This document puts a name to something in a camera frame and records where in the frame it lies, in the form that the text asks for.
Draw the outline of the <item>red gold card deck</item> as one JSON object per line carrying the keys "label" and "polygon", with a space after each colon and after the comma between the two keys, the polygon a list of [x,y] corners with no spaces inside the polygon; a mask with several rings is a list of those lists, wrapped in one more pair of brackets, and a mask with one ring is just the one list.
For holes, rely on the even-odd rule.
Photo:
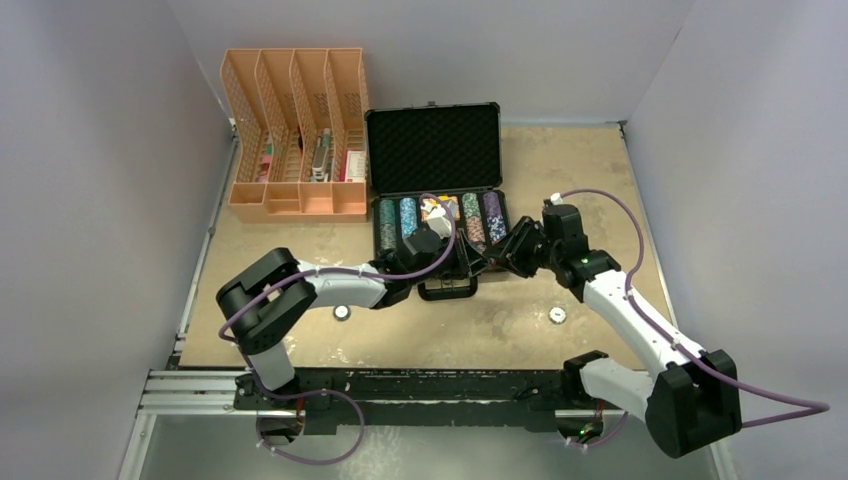
{"label": "red gold card deck", "polygon": [[422,203],[420,204],[421,219],[426,221],[435,209],[441,207],[441,203],[444,203],[448,207],[450,212],[454,214],[454,218],[456,220],[461,219],[461,211],[458,197],[446,195],[439,196],[438,200],[434,200],[431,198],[423,199]]}

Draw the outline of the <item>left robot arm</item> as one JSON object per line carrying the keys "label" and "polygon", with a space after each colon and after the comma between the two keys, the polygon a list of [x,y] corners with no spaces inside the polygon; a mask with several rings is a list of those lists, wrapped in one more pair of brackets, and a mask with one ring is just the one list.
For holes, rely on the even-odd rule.
{"label": "left robot arm", "polygon": [[226,322],[220,334],[236,344],[272,408],[297,399],[295,369],[283,338],[310,309],[388,308],[427,280],[461,273],[474,278],[489,265],[463,232],[447,238],[420,227],[393,248],[358,266],[320,266],[274,248],[221,287],[215,301]]}

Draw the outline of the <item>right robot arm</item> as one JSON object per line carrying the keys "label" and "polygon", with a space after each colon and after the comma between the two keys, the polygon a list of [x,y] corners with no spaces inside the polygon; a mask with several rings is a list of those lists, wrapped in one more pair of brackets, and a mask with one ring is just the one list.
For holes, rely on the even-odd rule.
{"label": "right robot arm", "polygon": [[707,373],[737,378],[732,358],[708,352],[664,319],[650,320],[653,307],[627,286],[620,264],[593,249],[573,205],[547,206],[536,221],[523,217],[485,255],[496,266],[529,278],[538,270],[588,306],[626,342],[643,370],[626,368],[600,351],[563,364],[561,392],[576,407],[603,400],[643,421],[659,449],[671,458],[729,437],[742,428],[738,390]]}

